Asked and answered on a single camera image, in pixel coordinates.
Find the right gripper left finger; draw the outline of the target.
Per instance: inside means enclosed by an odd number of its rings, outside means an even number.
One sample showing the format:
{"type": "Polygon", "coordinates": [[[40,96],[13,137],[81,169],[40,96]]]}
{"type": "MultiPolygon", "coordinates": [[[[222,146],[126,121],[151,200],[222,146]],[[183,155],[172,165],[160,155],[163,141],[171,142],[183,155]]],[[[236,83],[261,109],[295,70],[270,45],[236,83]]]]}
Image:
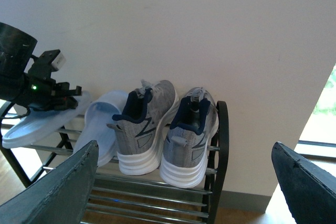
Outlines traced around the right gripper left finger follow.
{"type": "Polygon", "coordinates": [[[91,141],[43,178],[1,205],[1,223],[80,223],[97,170],[91,141]]]}

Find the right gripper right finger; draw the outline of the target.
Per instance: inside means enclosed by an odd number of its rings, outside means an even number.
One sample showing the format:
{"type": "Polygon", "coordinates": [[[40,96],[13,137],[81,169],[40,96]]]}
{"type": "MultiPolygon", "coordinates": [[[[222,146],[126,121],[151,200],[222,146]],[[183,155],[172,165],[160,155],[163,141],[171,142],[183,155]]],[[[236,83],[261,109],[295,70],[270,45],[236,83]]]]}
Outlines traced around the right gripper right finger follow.
{"type": "Polygon", "coordinates": [[[281,142],[272,164],[296,223],[335,223],[335,177],[281,142]]]}

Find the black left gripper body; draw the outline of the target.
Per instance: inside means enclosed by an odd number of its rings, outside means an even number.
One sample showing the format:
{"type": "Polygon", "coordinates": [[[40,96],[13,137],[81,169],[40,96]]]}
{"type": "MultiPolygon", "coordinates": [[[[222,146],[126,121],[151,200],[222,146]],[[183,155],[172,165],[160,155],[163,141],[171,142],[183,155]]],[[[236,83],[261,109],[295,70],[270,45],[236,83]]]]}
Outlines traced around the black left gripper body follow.
{"type": "Polygon", "coordinates": [[[82,87],[70,89],[68,82],[56,82],[51,77],[51,62],[60,52],[59,49],[45,51],[34,58],[33,65],[24,76],[24,85],[15,98],[16,104],[36,111],[63,111],[78,106],[75,96],[82,95],[82,87]]]}

